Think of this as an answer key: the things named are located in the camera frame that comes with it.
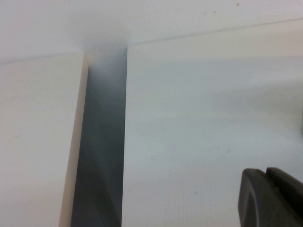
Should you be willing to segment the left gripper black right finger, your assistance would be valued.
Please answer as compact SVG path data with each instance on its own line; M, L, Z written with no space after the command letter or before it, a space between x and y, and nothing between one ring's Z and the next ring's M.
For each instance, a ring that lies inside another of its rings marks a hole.
M266 175L279 191L284 206L303 226L303 183L277 167L268 167Z

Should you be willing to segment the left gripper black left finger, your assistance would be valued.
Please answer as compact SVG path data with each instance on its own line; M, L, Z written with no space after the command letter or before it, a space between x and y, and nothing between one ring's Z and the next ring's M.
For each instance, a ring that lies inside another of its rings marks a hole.
M281 227L284 224L281 194L264 172L252 168L242 172L238 213L242 227Z

